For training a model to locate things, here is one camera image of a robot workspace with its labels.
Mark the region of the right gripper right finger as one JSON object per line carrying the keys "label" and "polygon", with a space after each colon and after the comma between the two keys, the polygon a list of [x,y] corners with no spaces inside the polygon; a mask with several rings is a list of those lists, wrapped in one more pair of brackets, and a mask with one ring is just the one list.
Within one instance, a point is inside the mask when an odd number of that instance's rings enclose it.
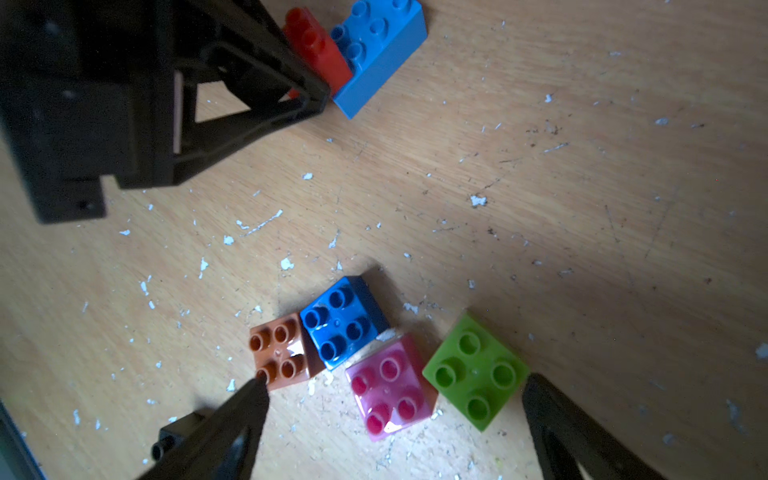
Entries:
{"label": "right gripper right finger", "polygon": [[528,377],[522,400],[545,479],[662,477],[543,375]]}

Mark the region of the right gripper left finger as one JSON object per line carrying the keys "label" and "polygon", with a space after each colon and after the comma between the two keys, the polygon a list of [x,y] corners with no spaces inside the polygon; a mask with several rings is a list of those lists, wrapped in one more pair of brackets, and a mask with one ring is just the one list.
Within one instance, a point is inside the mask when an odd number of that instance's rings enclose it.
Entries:
{"label": "right gripper left finger", "polygon": [[249,479],[269,403],[266,383],[250,380],[141,477]]}

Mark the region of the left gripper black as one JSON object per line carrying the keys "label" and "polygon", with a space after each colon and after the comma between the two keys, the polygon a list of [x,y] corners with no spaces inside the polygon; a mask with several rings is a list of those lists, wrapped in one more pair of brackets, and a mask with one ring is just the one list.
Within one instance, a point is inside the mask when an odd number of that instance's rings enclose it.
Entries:
{"label": "left gripper black", "polygon": [[[215,82],[247,108],[199,121],[198,87]],[[1,127],[43,224],[103,217],[105,176],[123,188],[183,183],[329,98],[260,1],[1,5]]]}

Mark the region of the black lego brick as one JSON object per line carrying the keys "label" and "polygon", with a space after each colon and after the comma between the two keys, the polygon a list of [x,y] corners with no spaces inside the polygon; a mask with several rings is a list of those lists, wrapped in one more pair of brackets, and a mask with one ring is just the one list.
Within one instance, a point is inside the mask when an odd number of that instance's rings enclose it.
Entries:
{"label": "black lego brick", "polygon": [[152,460],[158,462],[165,454],[183,442],[200,424],[213,414],[212,408],[201,408],[183,417],[173,417],[158,433],[151,447]]}

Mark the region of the red lego brick small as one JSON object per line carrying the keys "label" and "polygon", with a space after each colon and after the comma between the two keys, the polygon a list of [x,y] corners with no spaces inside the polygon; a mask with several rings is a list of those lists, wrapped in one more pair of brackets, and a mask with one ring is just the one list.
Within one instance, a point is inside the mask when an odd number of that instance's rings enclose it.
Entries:
{"label": "red lego brick small", "polygon": [[290,9],[282,30],[293,51],[329,85],[332,97],[353,78],[339,47],[308,8]]}

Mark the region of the light blue long lego brick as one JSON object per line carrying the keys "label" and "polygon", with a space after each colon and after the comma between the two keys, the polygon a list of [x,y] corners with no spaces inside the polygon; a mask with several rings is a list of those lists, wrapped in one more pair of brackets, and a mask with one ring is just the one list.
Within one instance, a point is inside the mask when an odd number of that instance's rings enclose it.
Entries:
{"label": "light blue long lego brick", "polygon": [[357,1],[330,37],[353,74],[334,95],[351,119],[426,40],[423,8],[417,0]]}

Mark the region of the green square lego brick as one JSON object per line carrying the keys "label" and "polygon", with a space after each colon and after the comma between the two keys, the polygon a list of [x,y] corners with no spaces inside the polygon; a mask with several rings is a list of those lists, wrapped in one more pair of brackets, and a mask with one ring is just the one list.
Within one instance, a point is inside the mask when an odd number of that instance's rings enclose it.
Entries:
{"label": "green square lego brick", "polygon": [[530,374],[529,367],[464,312],[422,370],[424,378],[483,432]]}

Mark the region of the orange brown lego brick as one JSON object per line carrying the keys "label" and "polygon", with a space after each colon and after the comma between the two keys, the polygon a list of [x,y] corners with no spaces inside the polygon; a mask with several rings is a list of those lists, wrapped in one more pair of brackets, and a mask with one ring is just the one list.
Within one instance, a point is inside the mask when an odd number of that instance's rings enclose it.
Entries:
{"label": "orange brown lego brick", "polygon": [[255,378],[268,391],[308,381],[325,369],[298,312],[252,327],[249,348]]}

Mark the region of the blue square lego brick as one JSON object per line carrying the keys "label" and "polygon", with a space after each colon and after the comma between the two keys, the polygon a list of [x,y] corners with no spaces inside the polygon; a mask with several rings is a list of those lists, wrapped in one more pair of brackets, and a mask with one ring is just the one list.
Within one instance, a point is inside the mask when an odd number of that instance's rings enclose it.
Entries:
{"label": "blue square lego brick", "polygon": [[345,276],[300,312],[327,370],[334,370],[390,328],[362,276]]}

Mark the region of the pink square lego brick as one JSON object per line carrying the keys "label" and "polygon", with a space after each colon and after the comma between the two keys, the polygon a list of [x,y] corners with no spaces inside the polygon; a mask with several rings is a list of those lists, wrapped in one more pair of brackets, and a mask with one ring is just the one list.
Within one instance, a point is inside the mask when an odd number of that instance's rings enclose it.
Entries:
{"label": "pink square lego brick", "polygon": [[346,378],[371,441],[432,416],[437,390],[423,377],[425,362],[410,334],[346,369]]}

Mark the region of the aluminium front rail frame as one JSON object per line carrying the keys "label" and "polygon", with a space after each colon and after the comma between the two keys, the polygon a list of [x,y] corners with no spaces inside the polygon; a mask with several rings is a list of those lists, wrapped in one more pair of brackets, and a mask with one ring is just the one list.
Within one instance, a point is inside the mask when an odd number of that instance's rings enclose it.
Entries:
{"label": "aluminium front rail frame", "polygon": [[1,404],[1,480],[45,478],[5,405]]}

